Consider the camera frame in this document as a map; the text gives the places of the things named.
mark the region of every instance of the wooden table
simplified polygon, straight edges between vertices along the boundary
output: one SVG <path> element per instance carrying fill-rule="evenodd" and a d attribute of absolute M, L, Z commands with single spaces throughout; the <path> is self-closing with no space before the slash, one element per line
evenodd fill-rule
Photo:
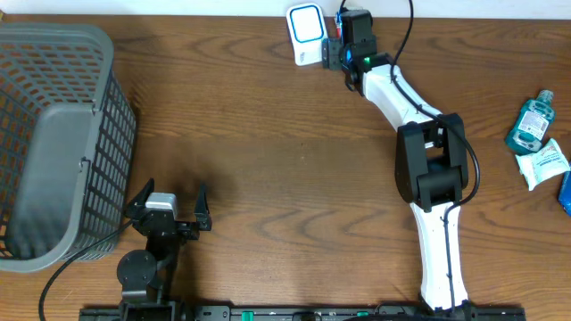
<path fill-rule="evenodd" d="M 342 72 L 294 65 L 285 19 L 7 20 L 91 23 L 114 41 L 114 69 L 142 114 L 129 197 L 154 177 L 190 218 L 199 182 L 210 187 L 213 231 L 182 251 L 175 294 L 251 306 L 417 298 L 418 232 L 394 183 L 395 133 Z M 394 53 L 407 23 L 376 20 L 380 47 Z M 571 22 L 417 20 L 400 65 L 428 102 L 460 114 L 481 161 L 480 192 L 460 220 L 470 298 L 521 304 L 528 320 L 568 320 L 561 177 L 527 192 L 504 138 L 522 103 L 549 88 L 558 114 L 548 136 L 569 156 Z M 48 319 L 116 305 L 117 263 L 144 247 L 130 229 L 110 257 L 71 265 L 49 292 Z M 0 273 L 0 319 L 37 320 L 56 268 Z"/>

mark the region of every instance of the blue bottle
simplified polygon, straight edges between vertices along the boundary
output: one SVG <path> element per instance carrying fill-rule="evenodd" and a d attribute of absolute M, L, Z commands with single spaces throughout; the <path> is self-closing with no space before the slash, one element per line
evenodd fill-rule
<path fill-rule="evenodd" d="M 555 119 L 555 111 L 551 108 L 553 93 L 542 90 L 537 99 L 524 103 L 519 113 L 516 126 L 506 138 L 506 144 L 519 155 L 537 152 L 542 148 L 545 132 Z"/>

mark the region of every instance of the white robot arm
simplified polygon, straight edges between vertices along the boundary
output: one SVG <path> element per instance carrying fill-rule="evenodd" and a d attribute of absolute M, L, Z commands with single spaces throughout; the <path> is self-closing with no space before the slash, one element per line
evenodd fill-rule
<path fill-rule="evenodd" d="M 418 112 L 409 101 L 402 96 L 391 81 L 391 65 L 385 64 L 365 73 L 362 79 L 362 91 L 365 97 L 374 103 L 386 116 L 395 130 L 410 122 L 418 124 L 432 121 L 426 115 Z M 425 111 L 434 115 L 441 114 L 437 109 L 428 105 L 404 80 L 400 69 L 394 67 L 394 75 L 399 84 L 414 101 L 423 105 Z M 426 304 L 432 309 L 451 308 L 451 288 L 448 277 L 448 261 L 446 255 L 446 240 L 444 233 L 444 212 L 452 202 L 435 205 L 426 212 L 416 203 L 410 207 L 418 226 L 418 239 L 422 255 L 422 285 L 421 295 Z M 454 304 L 459 306 L 468 299 L 468 294 L 460 271 L 458 244 L 459 207 L 448 215 L 448 232 L 450 237 L 451 271 L 454 290 Z"/>

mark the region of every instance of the toothpaste box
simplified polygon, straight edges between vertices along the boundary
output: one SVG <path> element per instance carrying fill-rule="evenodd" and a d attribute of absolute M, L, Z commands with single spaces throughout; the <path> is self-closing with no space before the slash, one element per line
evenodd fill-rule
<path fill-rule="evenodd" d="M 563 205 L 563 209 L 567 215 L 571 216 L 571 179 L 569 173 L 565 173 L 563 177 L 563 184 L 561 185 L 561 192 L 559 192 L 559 202 Z"/>

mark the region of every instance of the white device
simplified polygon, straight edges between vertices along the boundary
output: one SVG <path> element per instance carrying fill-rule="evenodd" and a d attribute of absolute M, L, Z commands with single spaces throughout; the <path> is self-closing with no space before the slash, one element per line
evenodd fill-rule
<path fill-rule="evenodd" d="M 147 209 L 170 210 L 174 218 L 178 215 L 177 196 L 173 193 L 151 193 L 145 202 Z"/>
<path fill-rule="evenodd" d="M 289 8 L 285 17 L 294 45 L 295 63 L 305 66 L 321 62 L 321 42 L 327 38 L 321 8 L 314 3 L 298 4 Z"/>
<path fill-rule="evenodd" d="M 426 103 L 410 87 L 402 77 L 401 70 L 394 66 L 394 75 L 399 79 L 402 89 L 423 109 L 434 115 L 441 114 L 436 108 Z M 386 116 L 394 130 L 411 121 L 423 123 L 430 121 L 429 117 L 417 109 L 397 90 L 391 81 L 391 65 L 386 64 L 373 68 L 363 76 L 363 94 L 374 103 Z M 432 309 L 450 309 L 451 288 L 448 278 L 448 259 L 446 255 L 446 240 L 444 234 L 444 212 L 452 206 L 452 202 L 433 206 L 430 213 L 425 213 L 415 203 L 410 207 L 417 221 L 420 254 L 422 256 L 422 285 L 420 294 L 426 304 Z M 448 214 L 448 232 L 451 254 L 452 286 L 454 289 L 454 305 L 457 307 L 468 299 L 468 293 L 462 281 L 460 270 L 458 220 L 460 207 Z"/>

